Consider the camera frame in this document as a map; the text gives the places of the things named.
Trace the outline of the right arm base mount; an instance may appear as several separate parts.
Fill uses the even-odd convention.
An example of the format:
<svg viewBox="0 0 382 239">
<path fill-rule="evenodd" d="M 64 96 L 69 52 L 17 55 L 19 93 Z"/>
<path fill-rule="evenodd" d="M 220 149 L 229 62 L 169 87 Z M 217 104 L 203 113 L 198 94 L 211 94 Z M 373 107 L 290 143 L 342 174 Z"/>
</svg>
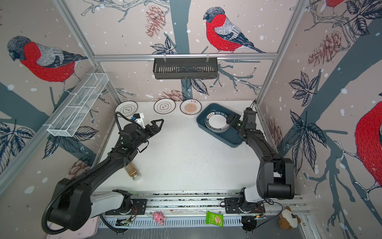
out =
<svg viewBox="0 0 382 239">
<path fill-rule="evenodd" d="M 264 214 L 262 203 L 247 202 L 241 194 L 223 199 L 227 214 Z"/>
</svg>

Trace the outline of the sunburst plate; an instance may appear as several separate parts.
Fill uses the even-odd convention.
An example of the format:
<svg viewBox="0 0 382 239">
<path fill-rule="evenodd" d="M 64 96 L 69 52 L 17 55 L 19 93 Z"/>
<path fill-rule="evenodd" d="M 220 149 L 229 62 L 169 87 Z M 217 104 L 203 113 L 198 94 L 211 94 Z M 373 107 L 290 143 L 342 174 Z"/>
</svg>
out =
<svg viewBox="0 0 382 239">
<path fill-rule="evenodd" d="M 180 110 L 185 115 L 196 115 L 202 110 L 202 105 L 198 100 L 185 100 L 180 105 Z"/>
</svg>

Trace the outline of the small green rim plate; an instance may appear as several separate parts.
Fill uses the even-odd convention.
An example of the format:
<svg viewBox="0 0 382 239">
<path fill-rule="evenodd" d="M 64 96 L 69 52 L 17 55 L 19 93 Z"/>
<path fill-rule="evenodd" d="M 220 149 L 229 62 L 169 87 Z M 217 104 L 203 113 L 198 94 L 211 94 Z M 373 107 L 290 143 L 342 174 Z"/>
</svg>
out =
<svg viewBox="0 0 382 239">
<path fill-rule="evenodd" d="M 205 118 L 205 126 L 214 133 L 228 131 L 230 125 L 226 122 L 228 115 L 221 111 L 212 111 Z"/>
</svg>

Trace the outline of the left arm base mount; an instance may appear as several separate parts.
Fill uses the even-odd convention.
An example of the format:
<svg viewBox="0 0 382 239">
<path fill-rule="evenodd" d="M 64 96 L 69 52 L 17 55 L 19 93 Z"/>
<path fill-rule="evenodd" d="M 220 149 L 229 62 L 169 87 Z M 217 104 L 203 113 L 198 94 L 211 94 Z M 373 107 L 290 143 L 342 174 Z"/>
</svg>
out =
<svg viewBox="0 0 382 239">
<path fill-rule="evenodd" d="M 147 206 L 147 199 L 131 199 L 129 209 L 122 207 L 105 212 L 106 216 L 124 216 L 124 215 L 144 215 Z"/>
</svg>

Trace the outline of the dark teal plastic bin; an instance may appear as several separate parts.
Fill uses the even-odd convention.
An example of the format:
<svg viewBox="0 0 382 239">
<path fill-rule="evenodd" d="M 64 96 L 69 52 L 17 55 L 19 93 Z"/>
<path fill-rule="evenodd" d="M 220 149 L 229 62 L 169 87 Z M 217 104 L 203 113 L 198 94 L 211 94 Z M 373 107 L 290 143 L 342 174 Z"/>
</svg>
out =
<svg viewBox="0 0 382 239">
<path fill-rule="evenodd" d="M 197 117 L 197 124 L 199 128 L 212 135 L 219 141 L 232 148 L 236 148 L 243 141 L 238 136 L 237 130 L 230 124 L 226 123 L 227 118 L 231 115 L 240 118 L 238 113 L 217 103 L 211 103 L 199 114 Z M 213 117 L 222 119 L 224 125 L 222 127 L 214 126 L 214 124 L 211 123 Z"/>
</svg>

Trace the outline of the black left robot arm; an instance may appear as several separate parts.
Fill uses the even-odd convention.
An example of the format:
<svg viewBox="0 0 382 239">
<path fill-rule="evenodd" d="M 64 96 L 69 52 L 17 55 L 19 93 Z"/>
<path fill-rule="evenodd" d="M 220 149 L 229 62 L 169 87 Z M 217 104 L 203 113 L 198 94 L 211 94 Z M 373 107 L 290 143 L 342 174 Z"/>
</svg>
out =
<svg viewBox="0 0 382 239">
<path fill-rule="evenodd" d="M 43 212 L 43 231 L 49 235 L 66 230 L 76 231 L 94 217 L 92 193 L 114 173 L 131 163 L 140 152 L 139 146 L 147 144 L 151 137 L 159 133 L 163 123 L 163 119 L 157 119 L 141 127 L 131 120 L 119 129 L 118 141 L 104 161 L 78 177 L 60 180 Z"/>
</svg>

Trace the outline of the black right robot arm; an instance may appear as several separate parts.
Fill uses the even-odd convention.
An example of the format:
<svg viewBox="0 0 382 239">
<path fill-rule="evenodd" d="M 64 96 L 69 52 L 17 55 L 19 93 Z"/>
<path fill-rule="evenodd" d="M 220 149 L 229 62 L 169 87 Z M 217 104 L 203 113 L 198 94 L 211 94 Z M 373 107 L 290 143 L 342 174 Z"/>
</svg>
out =
<svg viewBox="0 0 382 239">
<path fill-rule="evenodd" d="M 258 203 L 264 199 L 293 199 L 295 196 L 293 162 L 289 158 L 280 156 L 270 146 L 264 134 L 257 129 L 256 115 L 254 110 L 246 108 L 243 119 L 236 115 L 229 115 L 226 120 L 260 160 L 256 185 L 242 189 L 243 201 Z"/>
</svg>

